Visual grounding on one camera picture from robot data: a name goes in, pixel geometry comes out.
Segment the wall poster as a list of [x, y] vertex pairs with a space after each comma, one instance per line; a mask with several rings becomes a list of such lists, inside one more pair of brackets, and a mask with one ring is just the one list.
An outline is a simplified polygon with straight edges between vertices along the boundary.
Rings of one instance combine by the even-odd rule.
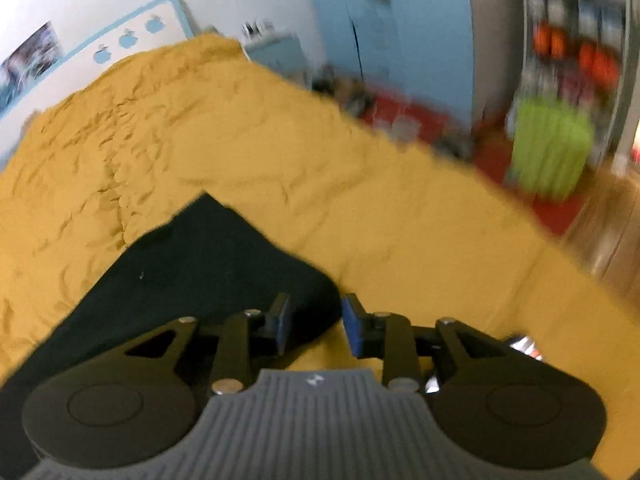
[[62, 50], [58, 36], [47, 22], [1, 63], [1, 111], [4, 112], [60, 58]]

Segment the blue nightstand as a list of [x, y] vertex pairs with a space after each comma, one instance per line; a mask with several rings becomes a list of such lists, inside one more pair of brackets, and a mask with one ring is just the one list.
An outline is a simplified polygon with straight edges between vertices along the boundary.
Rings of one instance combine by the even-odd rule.
[[246, 57], [290, 81], [306, 86], [308, 62], [299, 39], [293, 34], [265, 36], [243, 44]]

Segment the blue wardrobe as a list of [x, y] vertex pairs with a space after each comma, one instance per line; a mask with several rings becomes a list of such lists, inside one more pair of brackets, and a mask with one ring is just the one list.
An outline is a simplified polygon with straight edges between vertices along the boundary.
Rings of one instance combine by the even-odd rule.
[[472, 122], [471, 0], [312, 0], [328, 62]]

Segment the white blue headboard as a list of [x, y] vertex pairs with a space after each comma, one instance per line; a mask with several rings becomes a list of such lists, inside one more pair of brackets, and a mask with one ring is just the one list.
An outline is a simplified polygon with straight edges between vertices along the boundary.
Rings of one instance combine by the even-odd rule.
[[89, 37], [28, 86], [1, 114], [1, 165], [6, 166], [35, 115], [87, 87], [127, 56], [192, 37], [180, 0], [154, 0]]

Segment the mustard yellow bedspread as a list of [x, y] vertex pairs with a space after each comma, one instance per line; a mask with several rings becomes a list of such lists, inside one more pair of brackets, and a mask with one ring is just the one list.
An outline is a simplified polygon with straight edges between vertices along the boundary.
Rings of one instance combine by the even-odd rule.
[[602, 396], [596, 465], [638, 470], [626, 309], [476, 171], [396, 148], [216, 35], [125, 58], [32, 118], [1, 175], [2, 375], [204, 192], [371, 310], [529, 334]]

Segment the shelf with toys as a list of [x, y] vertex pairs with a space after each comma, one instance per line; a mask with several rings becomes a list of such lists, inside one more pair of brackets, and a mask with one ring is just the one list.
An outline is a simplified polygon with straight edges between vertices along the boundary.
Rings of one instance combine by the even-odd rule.
[[639, 0], [523, 0], [523, 61], [508, 123], [522, 99], [541, 94], [579, 108], [593, 124], [588, 165], [597, 168], [622, 134], [628, 72], [638, 61]]

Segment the black pants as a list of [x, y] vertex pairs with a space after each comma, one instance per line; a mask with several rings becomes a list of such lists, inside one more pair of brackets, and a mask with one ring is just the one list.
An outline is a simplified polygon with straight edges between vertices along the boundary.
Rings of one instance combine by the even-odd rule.
[[326, 274], [274, 246], [212, 196], [198, 196], [121, 254], [4, 383], [2, 478], [20, 478], [38, 462], [22, 428], [35, 386], [182, 316], [220, 324], [246, 309], [268, 310], [280, 292], [293, 308], [288, 351], [318, 339], [342, 316], [340, 293]]

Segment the lime green fabric bin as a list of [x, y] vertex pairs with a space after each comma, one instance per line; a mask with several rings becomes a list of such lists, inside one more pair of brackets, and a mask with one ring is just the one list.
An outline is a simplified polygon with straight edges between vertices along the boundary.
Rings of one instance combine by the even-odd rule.
[[582, 110], [528, 96], [518, 102], [511, 174], [521, 191], [552, 202], [572, 195], [592, 151], [594, 128]]

